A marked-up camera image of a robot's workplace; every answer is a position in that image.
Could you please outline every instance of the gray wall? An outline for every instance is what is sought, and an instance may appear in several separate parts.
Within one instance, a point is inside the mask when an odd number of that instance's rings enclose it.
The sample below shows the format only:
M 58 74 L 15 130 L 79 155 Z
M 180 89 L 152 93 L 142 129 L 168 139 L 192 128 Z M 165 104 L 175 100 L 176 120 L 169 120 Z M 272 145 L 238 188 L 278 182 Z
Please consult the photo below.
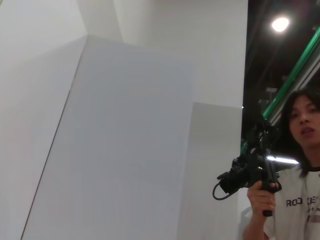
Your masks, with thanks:
M 241 109 L 194 103 L 178 228 L 178 240 L 234 240 L 237 194 L 212 197 L 216 179 L 240 153 Z M 218 188 L 217 197 L 226 194 Z
M 89 37 L 23 240 L 173 240 L 192 66 Z

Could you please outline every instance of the white t-shirt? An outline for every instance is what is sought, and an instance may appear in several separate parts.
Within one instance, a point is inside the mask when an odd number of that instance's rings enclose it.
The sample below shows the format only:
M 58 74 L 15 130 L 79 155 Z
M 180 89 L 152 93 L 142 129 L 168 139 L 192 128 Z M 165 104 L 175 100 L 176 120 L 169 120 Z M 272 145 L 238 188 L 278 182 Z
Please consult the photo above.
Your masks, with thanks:
M 275 193 L 275 211 L 264 224 L 269 239 L 320 240 L 320 167 L 306 177 L 293 168 L 279 172 L 282 190 Z

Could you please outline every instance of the black ceiling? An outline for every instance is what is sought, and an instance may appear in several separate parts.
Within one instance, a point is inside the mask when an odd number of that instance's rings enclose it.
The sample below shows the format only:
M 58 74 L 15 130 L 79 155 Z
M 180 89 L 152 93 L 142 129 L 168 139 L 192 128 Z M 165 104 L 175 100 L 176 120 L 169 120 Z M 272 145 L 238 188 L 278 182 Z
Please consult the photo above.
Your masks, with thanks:
M 316 0 L 249 0 L 241 138 L 264 110 L 259 100 L 269 100 L 267 88 L 279 88 L 320 27 Z M 275 32 L 271 23 L 287 16 L 288 28 Z M 320 83 L 320 73 L 312 79 Z

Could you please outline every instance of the camera handle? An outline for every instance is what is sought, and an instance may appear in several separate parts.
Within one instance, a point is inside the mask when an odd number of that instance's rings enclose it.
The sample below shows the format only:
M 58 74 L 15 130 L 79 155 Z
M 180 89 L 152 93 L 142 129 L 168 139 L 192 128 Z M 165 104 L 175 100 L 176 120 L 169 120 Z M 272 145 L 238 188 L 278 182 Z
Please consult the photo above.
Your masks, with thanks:
M 254 154 L 250 155 L 248 159 L 248 170 L 250 174 L 248 187 L 251 187 L 258 181 L 262 181 L 261 190 L 266 190 L 273 194 L 279 192 L 282 189 L 282 186 L 278 181 L 278 174 L 276 173 L 272 161 L 267 160 L 266 157 L 261 157 L 259 160 L 257 159 L 259 159 L 259 156 L 254 156 Z M 270 184 L 272 183 L 278 183 L 279 188 L 277 188 L 276 186 L 271 187 Z M 264 210 L 263 215 L 265 217 L 271 217 L 273 215 L 273 212 L 270 210 Z

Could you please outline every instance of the white wall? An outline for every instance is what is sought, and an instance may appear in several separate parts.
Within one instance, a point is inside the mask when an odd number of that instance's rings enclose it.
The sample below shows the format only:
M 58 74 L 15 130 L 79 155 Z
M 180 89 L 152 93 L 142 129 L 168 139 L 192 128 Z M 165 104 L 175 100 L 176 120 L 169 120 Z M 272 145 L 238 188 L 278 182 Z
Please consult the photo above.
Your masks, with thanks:
M 89 37 L 23 240 L 174 240 L 192 65 Z
M 0 119 L 4 131 L 0 141 L 10 153 L 0 149 L 0 190 L 4 193 L 0 197 L 0 239 L 16 240 L 23 230 L 80 58 L 83 41 L 78 40 L 87 32 L 192 60 L 196 67 L 193 100 L 238 111 L 242 106 L 246 26 L 246 0 L 4 0 L 0 6 L 4 116 Z M 214 124 L 223 124 L 223 120 L 213 118 Z M 203 144 L 213 149 L 221 146 L 219 140 Z M 213 165 L 224 172 L 230 161 L 217 159 Z M 190 179 L 195 178 L 192 169 L 187 172 Z M 199 179 L 196 186 L 206 186 L 208 179 Z M 197 191 L 188 187 L 192 184 L 188 176 L 185 180 L 185 189 Z M 207 195 L 205 198 L 196 198 L 190 211 L 201 212 L 203 201 L 209 204 Z M 212 203 L 213 209 L 220 206 Z M 233 214 L 227 207 L 222 209 Z M 185 224 L 196 225 L 206 217 L 205 212 L 201 214 Z M 212 215 L 208 219 L 215 221 Z
M 90 35 L 123 42 L 114 0 L 76 0 Z
M 242 107 L 248 0 L 114 0 L 126 43 L 191 59 L 195 102 Z
M 85 40 L 0 72 L 0 239 L 21 238 Z
M 86 34 L 77 2 L 68 0 L 4 0 L 0 29 L 0 72 Z

